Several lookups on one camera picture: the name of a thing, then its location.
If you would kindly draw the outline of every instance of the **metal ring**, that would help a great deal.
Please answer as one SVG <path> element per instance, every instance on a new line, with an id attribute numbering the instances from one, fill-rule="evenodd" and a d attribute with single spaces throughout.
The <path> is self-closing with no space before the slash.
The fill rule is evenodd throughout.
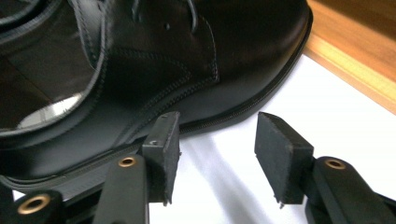
<path id="1" fill-rule="evenodd" d="M 136 164 L 136 160 L 133 157 L 127 157 L 119 161 L 120 167 L 129 167 Z"/>
<path id="2" fill-rule="evenodd" d="M 21 215 L 29 215 L 40 211 L 42 208 L 50 203 L 50 196 L 48 194 L 39 194 L 27 200 L 18 207 L 18 213 Z"/>
<path id="3" fill-rule="evenodd" d="M 333 169 L 336 170 L 344 170 L 346 167 L 346 165 L 339 161 L 339 160 L 335 160 L 335 159 L 328 159 L 325 161 L 326 165 L 332 167 Z"/>

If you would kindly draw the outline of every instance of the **wooden surface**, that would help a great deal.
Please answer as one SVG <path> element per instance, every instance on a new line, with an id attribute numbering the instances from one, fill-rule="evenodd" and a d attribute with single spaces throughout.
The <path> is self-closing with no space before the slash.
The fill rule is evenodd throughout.
<path id="1" fill-rule="evenodd" d="M 314 24 L 305 54 L 396 115 L 396 1 L 308 4 Z"/>

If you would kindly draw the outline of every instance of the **shoe lace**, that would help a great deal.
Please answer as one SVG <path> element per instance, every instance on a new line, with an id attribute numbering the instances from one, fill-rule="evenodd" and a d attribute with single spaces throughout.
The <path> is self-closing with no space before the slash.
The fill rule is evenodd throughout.
<path id="1" fill-rule="evenodd" d="M 134 4 L 132 5 L 132 14 L 133 14 L 133 20 L 138 21 L 138 8 L 139 8 L 139 0 L 134 1 Z M 191 12 L 191 33 L 194 34 L 195 31 L 197 30 L 198 27 L 198 13 L 197 9 L 195 7 L 194 1 L 193 0 L 187 0 L 187 3 L 189 4 L 190 12 Z"/>

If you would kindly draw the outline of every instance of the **shoe stitching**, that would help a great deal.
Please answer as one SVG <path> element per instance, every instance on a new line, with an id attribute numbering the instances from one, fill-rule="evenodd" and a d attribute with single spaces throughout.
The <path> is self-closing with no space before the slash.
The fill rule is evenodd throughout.
<path id="1" fill-rule="evenodd" d="M 188 88 L 187 90 L 185 90 L 183 93 L 181 93 L 179 96 L 173 98 L 172 100 L 170 100 L 166 105 L 164 105 L 163 107 L 161 107 L 160 109 L 157 109 L 154 113 L 151 113 L 151 116 L 147 116 L 146 122 L 142 123 L 141 125 L 139 125 L 135 131 L 133 133 L 131 133 L 129 135 L 129 137 L 127 138 L 127 140 L 125 141 L 126 144 L 130 144 L 131 141 L 134 139 L 134 136 L 136 134 L 138 134 L 145 126 L 147 126 L 152 120 L 156 119 L 161 113 L 163 113 L 163 111 L 165 111 L 166 109 L 168 109 L 170 106 L 174 105 L 175 103 L 177 103 L 178 101 L 186 98 L 187 96 L 193 94 L 194 92 L 196 92 L 197 90 L 200 90 L 201 88 L 203 88 L 204 86 L 207 85 L 207 83 L 212 83 L 212 82 L 217 82 L 219 81 L 219 70 L 218 70 L 218 64 L 217 64 L 217 52 L 216 52 L 216 43 L 215 43 L 215 38 L 213 36 L 213 32 L 212 32 L 212 28 L 209 24 L 209 22 L 200 15 L 200 18 L 203 19 L 207 25 L 207 27 L 209 28 L 210 31 L 210 35 L 212 37 L 212 45 L 213 45 L 213 62 L 211 64 L 212 67 L 212 76 L 208 77 L 200 82 L 198 82 L 197 84 L 193 85 L 192 87 Z"/>
<path id="2" fill-rule="evenodd" d="M 77 2 L 77 7 L 78 7 L 79 21 L 81 21 L 82 33 L 85 36 L 84 39 L 86 39 L 88 42 L 88 49 L 90 51 L 89 53 L 91 54 L 91 57 L 93 58 L 93 62 L 96 63 L 97 59 L 96 59 L 96 55 L 93 53 L 93 44 L 92 44 L 91 34 L 90 34 L 89 30 L 87 29 L 87 23 L 85 22 L 84 16 L 82 14 L 80 2 L 79 2 L 79 0 L 77 0 L 76 2 Z"/>
<path id="3" fill-rule="evenodd" d="M 170 63 L 172 65 L 175 65 L 178 67 L 181 71 L 184 72 L 185 76 L 179 78 L 175 82 L 169 84 L 163 91 L 152 97 L 148 103 L 146 103 L 137 113 L 135 116 L 136 119 L 130 121 L 128 125 L 123 129 L 123 131 L 120 133 L 119 137 L 116 139 L 112 147 L 116 146 L 117 144 L 120 143 L 121 138 L 134 126 L 134 123 L 136 120 L 139 118 L 143 117 L 144 113 L 149 110 L 151 107 L 153 107 L 156 103 L 158 103 L 163 97 L 165 97 L 167 94 L 172 92 L 173 90 L 177 89 L 180 87 L 182 84 L 186 83 L 190 78 L 191 78 L 191 72 L 188 70 L 187 66 L 175 59 L 172 59 L 170 57 L 166 57 L 161 54 L 156 54 L 156 53 L 151 53 L 151 52 L 143 52 L 143 51 L 138 51 L 134 49 L 115 49 L 112 51 L 116 54 L 119 54 L 121 56 L 127 56 L 127 57 L 137 57 L 140 59 L 149 59 L 149 60 L 157 60 L 157 61 L 163 61 L 166 63 Z"/>

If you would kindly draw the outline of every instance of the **white surface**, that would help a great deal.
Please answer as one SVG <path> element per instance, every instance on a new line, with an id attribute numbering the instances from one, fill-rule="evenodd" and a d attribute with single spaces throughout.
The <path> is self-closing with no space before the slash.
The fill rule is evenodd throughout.
<path id="1" fill-rule="evenodd" d="M 261 109 L 315 147 L 352 164 L 371 188 L 396 199 L 396 117 L 305 56 Z M 180 142 L 173 204 L 150 205 L 150 223 L 306 223 L 303 205 L 279 209 L 256 160 L 257 115 Z"/>

